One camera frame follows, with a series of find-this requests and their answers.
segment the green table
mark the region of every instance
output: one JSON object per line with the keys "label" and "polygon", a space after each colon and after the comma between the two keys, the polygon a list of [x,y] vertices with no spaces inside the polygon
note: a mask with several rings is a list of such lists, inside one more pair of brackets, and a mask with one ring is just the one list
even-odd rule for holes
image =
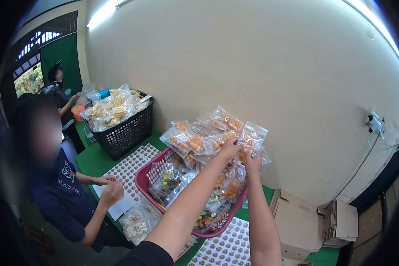
{"label": "green table", "polygon": [[[84,122],[76,123],[78,134],[80,135],[81,141],[83,141],[86,150],[75,157],[75,162],[80,168],[81,173],[86,175],[94,177],[102,176],[109,169],[111,169],[117,163],[126,158],[129,154],[137,150],[141,145],[146,145],[150,143],[152,146],[159,149],[160,151],[163,151],[165,148],[167,148],[167,146],[159,140],[161,133],[153,131],[152,135],[148,139],[140,143],[133,150],[129,151],[126,155],[122,156],[118,161],[113,161],[106,154],[106,152],[103,151],[103,149],[97,142],[90,143],[87,140],[87,137],[84,133],[85,126],[86,125]],[[99,197],[96,195],[93,187],[89,185],[89,188],[96,200],[99,201]],[[269,205],[274,191],[273,189],[270,189],[266,186],[263,186],[263,191]],[[240,208],[235,214],[235,217],[248,221],[248,210]],[[122,226],[118,221],[113,222],[113,224],[122,232]],[[191,247],[180,259],[178,259],[175,262],[175,265],[186,266],[191,261],[192,257],[198,252],[204,241],[205,238],[198,238],[198,243]],[[335,266],[338,258],[338,253],[339,249],[337,248],[321,248],[319,252],[310,254],[306,260],[315,260],[314,266]]]}

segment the red plastic basket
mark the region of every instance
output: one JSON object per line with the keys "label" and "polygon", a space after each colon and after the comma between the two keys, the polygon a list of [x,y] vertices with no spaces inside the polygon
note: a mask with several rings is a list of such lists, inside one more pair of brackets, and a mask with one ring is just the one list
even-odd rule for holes
{"label": "red plastic basket", "polygon": [[[167,152],[170,150],[170,148],[166,148],[164,151],[162,151],[160,154],[158,154],[153,160],[151,160],[149,163],[145,164],[142,168],[140,168],[136,175],[134,176],[134,183],[136,184],[136,187],[139,189],[140,192],[142,192],[142,194],[157,208],[159,209],[163,214],[165,213],[165,210],[163,208],[161,208],[153,199],[153,197],[151,197],[151,195],[149,194],[149,180],[148,177],[146,176],[146,174],[151,170],[152,167],[152,163],[153,162],[161,162],[165,160],[165,155],[167,154]],[[239,196],[238,201],[233,204],[231,206],[231,208],[229,209],[229,211],[226,214],[226,217],[223,218],[223,220],[218,224],[218,226],[210,231],[208,234],[201,234],[198,233],[195,230],[192,230],[192,234],[197,236],[197,237],[203,237],[203,238],[211,238],[211,237],[216,237],[219,234],[222,234],[224,232],[224,230],[226,229],[226,227],[228,227],[229,223],[232,221],[232,218],[235,216],[237,210],[239,209],[239,207],[241,206],[241,204],[243,203],[243,200],[245,198],[245,196],[247,195],[247,187],[244,188],[244,190],[242,191],[241,195]]]}

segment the navy blue t-shirt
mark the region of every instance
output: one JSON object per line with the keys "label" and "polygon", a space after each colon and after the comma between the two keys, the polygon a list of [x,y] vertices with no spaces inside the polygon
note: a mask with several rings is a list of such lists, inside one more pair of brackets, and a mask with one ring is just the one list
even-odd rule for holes
{"label": "navy blue t-shirt", "polygon": [[[61,148],[53,169],[34,169],[28,177],[31,199],[36,202],[43,219],[57,228],[65,238],[80,242],[84,227],[92,218],[97,202],[92,194],[85,193],[75,177],[75,168]],[[104,243],[104,226],[91,246],[101,252]]]}

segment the person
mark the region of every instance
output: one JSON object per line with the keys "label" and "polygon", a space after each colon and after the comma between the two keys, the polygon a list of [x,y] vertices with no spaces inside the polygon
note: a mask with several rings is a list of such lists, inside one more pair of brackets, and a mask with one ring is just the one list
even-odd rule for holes
{"label": "person", "polygon": [[60,61],[49,70],[48,79],[50,82],[58,82],[59,84],[59,90],[53,97],[53,100],[58,107],[59,115],[61,116],[62,133],[72,140],[75,151],[80,154],[82,151],[85,150],[85,147],[80,139],[80,136],[78,135],[77,129],[75,128],[75,121],[70,108],[70,106],[75,103],[75,101],[77,101],[80,96],[76,94],[68,99],[63,91],[64,73],[59,65]]}
{"label": "person", "polygon": [[[52,99],[39,94],[24,100],[15,112],[13,142],[24,164],[29,198],[44,220],[68,240],[96,252],[104,246],[133,248],[106,217],[124,196],[122,182],[111,175],[94,178],[77,172],[61,148],[60,117]],[[82,184],[107,187],[96,202]]]}
{"label": "person", "polygon": [[[235,145],[238,138],[226,141],[221,151],[179,194],[170,208],[149,235],[116,265],[173,265],[186,240],[192,233],[199,214],[217,182],[224,165],[243,147]],[[262,154],[252,159],[246,157],[246,180],[248,187],[248,218],[250,223],[251,264],[282,265],[278,230],[267,205],[260,183]]]}

